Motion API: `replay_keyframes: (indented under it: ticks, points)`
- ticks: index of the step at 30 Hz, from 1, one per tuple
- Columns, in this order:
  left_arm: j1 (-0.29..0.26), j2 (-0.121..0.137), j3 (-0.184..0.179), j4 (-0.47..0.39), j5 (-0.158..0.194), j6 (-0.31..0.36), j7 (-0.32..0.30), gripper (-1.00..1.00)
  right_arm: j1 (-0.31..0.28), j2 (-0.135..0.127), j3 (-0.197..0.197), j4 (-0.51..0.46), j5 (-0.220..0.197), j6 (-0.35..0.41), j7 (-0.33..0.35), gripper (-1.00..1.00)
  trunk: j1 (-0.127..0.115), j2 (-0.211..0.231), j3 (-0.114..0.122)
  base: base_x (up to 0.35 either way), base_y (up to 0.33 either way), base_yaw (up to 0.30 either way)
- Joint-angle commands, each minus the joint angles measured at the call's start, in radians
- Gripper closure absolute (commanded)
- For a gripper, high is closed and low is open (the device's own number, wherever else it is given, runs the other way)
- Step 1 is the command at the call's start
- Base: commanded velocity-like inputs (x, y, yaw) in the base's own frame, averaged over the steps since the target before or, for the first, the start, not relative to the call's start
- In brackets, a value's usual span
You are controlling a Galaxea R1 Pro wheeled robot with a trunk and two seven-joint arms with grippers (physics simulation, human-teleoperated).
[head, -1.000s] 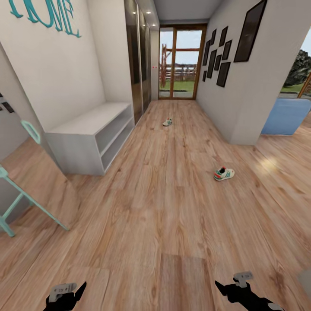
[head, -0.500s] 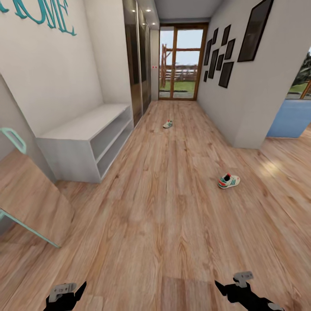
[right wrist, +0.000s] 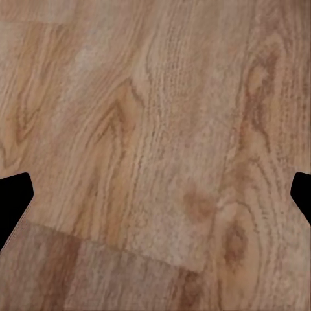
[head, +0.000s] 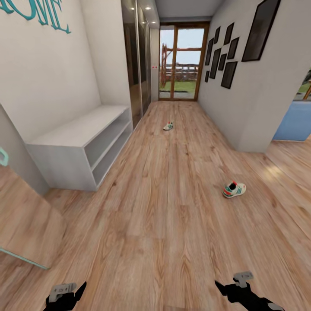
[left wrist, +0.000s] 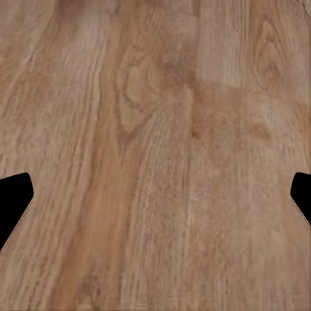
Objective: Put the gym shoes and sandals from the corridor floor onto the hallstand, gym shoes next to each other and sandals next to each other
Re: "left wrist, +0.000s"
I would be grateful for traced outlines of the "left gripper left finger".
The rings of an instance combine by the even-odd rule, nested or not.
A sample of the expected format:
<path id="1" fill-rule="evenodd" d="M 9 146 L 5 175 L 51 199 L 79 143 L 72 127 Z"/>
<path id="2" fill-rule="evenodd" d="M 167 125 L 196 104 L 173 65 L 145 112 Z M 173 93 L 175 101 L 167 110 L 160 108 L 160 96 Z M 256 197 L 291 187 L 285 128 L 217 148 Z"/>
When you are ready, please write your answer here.
<path id="1" fill-rule="evenodd" d="M 27 172 L 0 179 L 0 250 L 34 197 Z"/>

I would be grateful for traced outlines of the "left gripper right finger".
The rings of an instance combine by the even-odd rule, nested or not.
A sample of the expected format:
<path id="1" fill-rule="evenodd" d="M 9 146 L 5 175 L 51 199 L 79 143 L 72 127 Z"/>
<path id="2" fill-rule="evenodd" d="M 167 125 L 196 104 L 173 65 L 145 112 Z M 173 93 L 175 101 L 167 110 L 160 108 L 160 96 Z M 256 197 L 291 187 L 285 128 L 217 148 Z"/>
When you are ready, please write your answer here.
<path id="1" fill-rule="evenodd" d="M 297 172 L 290 195 L 311 225 L 311 175 Z"/>

